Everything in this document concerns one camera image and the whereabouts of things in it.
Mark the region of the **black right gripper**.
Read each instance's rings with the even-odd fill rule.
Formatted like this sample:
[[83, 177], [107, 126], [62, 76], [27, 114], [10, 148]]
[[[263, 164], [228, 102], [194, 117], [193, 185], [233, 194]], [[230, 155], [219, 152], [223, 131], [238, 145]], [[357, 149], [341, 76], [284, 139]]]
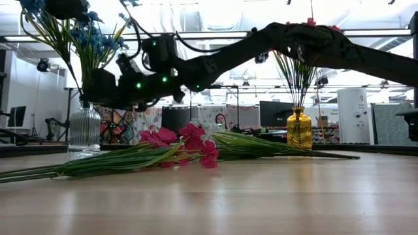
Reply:
[[118, 86], [115, 76], [106, 69], [94, 69], [90, 79], [82, 85], [81, 99], [106, 106], [139, 111], [158, 103], [163, 97], [171, 96], [176, 102], [185, 97], [181, 87], [191, 80], [193, 69], [183, 59], [175, 57], [164, 63], [156, 73], [146, 75], [134, 69], [133, 60], [120, 54], [116, 63], [121, 71]]

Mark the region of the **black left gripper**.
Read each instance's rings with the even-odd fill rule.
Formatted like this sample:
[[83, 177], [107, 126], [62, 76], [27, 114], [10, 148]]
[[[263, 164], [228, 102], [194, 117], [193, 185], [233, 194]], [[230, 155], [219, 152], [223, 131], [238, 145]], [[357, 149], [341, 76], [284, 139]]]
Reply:
[[57, 19], [83, 19], [88, 14], [88, 0], [45, 0], [45, 11]]

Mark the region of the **clear ribbed glass vase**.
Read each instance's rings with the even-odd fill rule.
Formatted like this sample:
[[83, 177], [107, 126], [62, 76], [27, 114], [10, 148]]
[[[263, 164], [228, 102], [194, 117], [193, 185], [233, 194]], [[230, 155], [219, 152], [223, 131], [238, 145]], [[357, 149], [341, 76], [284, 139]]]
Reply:
[[71, 115], [69, 152], [93, 154], [100, 151], [101, 116], [93, 103], [80, 100], [80, 108]]

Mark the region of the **red artificial flower bunch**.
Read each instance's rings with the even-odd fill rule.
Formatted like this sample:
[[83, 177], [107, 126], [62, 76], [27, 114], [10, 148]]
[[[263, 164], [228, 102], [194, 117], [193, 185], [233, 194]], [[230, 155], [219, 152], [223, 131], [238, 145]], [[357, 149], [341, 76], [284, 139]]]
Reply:
[[283, 51], [274, 51], [277, 69], [280, 78], [286, 85], [286, 91], [291, 96], [293, 110], [301, 113], [304, 109], [306, 94], [315, 78], [317, 78], [317, 67], [306, 64], [303, 56], [304, 46], [307, 42], [291, 41], [290, 46], [285, 46]]
[[62, 164], [0, 172], [0, 183], [119, 174], [151, 166], [185, 166], [194, 160], [205, 168], [215, 168], [219, 150], [215, 142], [202, 139], [205, 134], [203, 128], [191, 123], [177, 133], [164, 127], [158, 131], [144, 131], [140, 142], [130, 148]]

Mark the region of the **yellow glass vase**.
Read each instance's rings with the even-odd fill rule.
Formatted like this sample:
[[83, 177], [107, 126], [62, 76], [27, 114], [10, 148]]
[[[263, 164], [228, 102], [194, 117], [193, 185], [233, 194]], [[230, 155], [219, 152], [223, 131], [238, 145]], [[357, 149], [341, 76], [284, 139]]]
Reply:
[[292, 107], [293, 114], [287, 118], [287, 144], [294, 148], [312, 150], [312, 121], [304, 113], [303, 106]]

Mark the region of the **black partition panel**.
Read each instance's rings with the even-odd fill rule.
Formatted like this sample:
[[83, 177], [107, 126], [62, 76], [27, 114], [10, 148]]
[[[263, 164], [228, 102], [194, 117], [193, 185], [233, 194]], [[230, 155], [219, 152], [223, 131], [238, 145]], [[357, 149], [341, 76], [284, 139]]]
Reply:
[[161, 126], [177, 133], [197, 116], [198, 108], [195, 106], [166, 106], [162, 108]]

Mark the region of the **small dark monitor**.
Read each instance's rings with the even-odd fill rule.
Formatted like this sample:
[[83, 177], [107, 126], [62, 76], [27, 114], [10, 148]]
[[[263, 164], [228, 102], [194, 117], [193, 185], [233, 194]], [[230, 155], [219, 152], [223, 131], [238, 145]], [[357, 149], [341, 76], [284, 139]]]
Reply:
[[10, 109], [7, 127], [22, 127], [24, 124], [26, 106], [17, 106]]

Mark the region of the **person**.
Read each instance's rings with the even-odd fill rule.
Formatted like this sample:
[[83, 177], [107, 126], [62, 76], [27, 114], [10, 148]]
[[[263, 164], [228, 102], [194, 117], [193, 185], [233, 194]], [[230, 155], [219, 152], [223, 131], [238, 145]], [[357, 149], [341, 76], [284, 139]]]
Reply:
[[215, 122], [218, 127], [222, 127], [225, 130], [229, 129], [227, 125], [227, 119], [224, 114], [221, 114], [221, 113], [217, 114], [215, 116]]

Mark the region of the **white artificial flower bunch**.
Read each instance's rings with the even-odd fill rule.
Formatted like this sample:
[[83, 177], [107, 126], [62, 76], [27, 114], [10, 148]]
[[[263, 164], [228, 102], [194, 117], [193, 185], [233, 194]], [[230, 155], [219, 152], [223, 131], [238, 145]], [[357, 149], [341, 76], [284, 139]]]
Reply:
[[259, 159], [262, 157], [323, 157], [330, 159], [359, 159], [359, 156], [327, 153], [295, 148], [280, 142], [273, 142], [249, 134], [226, 131], [215, 123], [203, 123], [197, 118], [190, 124], [204, 131], [203, 141], [213, 143], [219, 150], [220, 161]]

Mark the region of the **dark computer monitor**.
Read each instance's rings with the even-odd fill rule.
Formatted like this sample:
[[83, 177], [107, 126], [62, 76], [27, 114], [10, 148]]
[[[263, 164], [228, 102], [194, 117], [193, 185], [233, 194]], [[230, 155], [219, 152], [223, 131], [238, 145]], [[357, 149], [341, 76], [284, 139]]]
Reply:
[[262, 127], [286, 127], [293, 114], [293, 104], [288, 102], [261, 101], [259, 103]]

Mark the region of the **white cabinet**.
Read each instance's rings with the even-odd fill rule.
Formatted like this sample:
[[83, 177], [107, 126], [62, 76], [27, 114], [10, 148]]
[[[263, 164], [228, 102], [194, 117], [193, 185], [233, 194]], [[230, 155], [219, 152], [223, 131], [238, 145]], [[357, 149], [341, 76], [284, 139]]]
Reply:
[[370, 144], [370, 112], [366, 89], [351, 87], [337, 91], [341, 144]]

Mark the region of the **grey partition panel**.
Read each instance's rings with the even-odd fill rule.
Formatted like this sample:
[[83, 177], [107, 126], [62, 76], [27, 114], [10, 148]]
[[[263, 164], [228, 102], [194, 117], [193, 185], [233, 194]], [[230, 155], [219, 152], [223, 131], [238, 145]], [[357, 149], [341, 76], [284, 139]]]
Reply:
[[418, 146], [409, 139], [408, 124], [397, 113], [412, 109], [410, 103], [373, 104], [375, 143], [383, 146]]

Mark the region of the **black bracket block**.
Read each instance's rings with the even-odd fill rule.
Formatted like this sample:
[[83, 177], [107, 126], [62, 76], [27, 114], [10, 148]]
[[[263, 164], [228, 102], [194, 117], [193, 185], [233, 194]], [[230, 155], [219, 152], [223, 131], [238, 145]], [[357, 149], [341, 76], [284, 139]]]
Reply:
[[396, 116], [402, 116], [408, 124], [408, 136], [412, 142], [418, 142], [418, 108], [405, 112], [399, 112]]

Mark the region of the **black rig post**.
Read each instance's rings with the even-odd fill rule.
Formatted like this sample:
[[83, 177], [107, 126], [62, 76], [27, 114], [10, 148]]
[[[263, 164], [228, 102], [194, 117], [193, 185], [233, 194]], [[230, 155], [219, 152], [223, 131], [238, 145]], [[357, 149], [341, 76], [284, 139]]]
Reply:
[[[413, 58], [418, 60], [418, 11], [415, 11], [410, 20], [410, 33], [413, 40]], [[418, 108], [418, 86], [414, 87], [414, 107]]]

